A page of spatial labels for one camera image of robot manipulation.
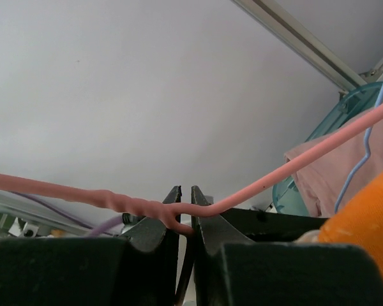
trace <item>blue wire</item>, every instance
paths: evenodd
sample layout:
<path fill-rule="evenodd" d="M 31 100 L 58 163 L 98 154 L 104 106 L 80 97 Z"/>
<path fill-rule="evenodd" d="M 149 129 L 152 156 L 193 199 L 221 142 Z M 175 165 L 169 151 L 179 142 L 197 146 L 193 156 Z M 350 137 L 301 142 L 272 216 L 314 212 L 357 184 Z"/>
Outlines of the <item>blue wire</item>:
<path fill-rule="evenodd" d="M 375 103 L 375 108 L 378 107 L 380 104 L 382 104 L 383 101 L 383 84 L 382 87 L 380 88 L 379 95 L 377 96 L 377 100 Z M 366 132 L 364 133 L 364 148 L 366 151 L 366 154 L 363 156 L 363 158 L 356 164 L 356 166 L 352 169 L 352 171 L 349 173 L 345 184 L 342 187 L 342 190 L 340 191 L 340 194 L 338 196 L 338 199 L 336 200 L 336 203 L 334 204 L 334 212 L 337 213 L 339 209 L 339 204 L 343 199 L 343 196 L 346 193 L 347 188 L 349 187 L 350 181 L 352 180 L 353 176 L 355 173 L 364 165 L 364 163 L 369 159 L 371 152 L 370 152 L 370 146 L 369 146 L 369 137 L 370 134 L 372 133 L 372 127 L 369 127 L 366 129 Z"/>

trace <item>clothes hanger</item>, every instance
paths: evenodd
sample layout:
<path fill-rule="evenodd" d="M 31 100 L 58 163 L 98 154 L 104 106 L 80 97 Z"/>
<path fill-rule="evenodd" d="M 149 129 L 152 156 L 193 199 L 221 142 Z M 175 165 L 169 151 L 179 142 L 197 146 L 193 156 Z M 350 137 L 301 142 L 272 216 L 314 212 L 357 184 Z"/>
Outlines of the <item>clothes hanger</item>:
<path fill-rule="evenodd" d="M 310 163 L 382 119 L 383 104 L 251 185 L 207 207 L 201 207 L 191 203 L 164 205 L 159 201 L 131 198 L 127 195 L 116 194 L 108 190 L 79 189 L 4 174 L 0 174 L 0 190 L 37 194 L 50 198 L 59 198 L 65 201 L 87 203 L 100 208 L 110 208 L 116 212 L 144 215 L 161 220 L 168 229 L 174 230 L 182 235 L 190 236 L 193 234 L 192 228 L 177 222 L 177 215 L 189 214 L 197 217 L 211 217 L 220 214 L 261 193 L 301 168 L 308 166 Z"/>

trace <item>orange fabric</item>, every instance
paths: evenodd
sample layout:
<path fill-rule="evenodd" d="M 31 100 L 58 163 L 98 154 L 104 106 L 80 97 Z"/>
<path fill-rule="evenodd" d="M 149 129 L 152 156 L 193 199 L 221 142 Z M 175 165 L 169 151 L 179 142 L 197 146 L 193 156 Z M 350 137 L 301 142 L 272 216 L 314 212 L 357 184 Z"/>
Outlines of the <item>orange fabric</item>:
<path fill-rule="evenodd" d="M 320 230 L 319 242 L 363 247 L 383 276 L 383 172 L 326 221 Z"/>

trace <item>folded fabric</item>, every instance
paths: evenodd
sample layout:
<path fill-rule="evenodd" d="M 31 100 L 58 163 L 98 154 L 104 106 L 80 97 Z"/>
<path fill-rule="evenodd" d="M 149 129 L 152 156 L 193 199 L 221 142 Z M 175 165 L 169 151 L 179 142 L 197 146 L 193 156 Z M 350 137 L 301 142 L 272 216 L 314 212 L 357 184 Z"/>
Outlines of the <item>folded fabric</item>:
<path fill-rule="evenodd" d="M 312 234 L 304 240 L 314 241 Z M 324 223 L 317 241 L 361 246 L 383 276 L 383 172 Z"/>
<path fill-rule="evenodd" d="M 347 124 L 364 113 L 360 113 Z M 293 148 L 285 153 L 285 161 L 288 162 L 297 157 L 328 136 L 324 135 Z M 363 137 L 364 132 L 293 174 L 294 182 L 310 216 L 330 217 L 334 215 L 334 203 L 349 172 L 365 154 Z M 369 143 L 372 156 L 355 174 L 342 199 L 340 208 L 383 171 L 383 120 L 374 125 Z"/>

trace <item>teal plastic basket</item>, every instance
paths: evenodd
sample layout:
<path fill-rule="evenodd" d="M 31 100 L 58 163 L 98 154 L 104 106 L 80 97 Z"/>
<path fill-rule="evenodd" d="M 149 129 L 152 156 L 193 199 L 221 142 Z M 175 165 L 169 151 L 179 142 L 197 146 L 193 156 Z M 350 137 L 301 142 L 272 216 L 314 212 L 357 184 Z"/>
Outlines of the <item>teal plastic basket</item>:
<path fill-rule="evenodd" d="M 306 142 L 332 133 L 349 119 L 374 106 L 382 82 L 360 86 L 348 93 L 318 125 Z M 273 203 L 277 212 L 287 215 L 309 215 L 294 179 L 288 177 L 273 187 Z"/>

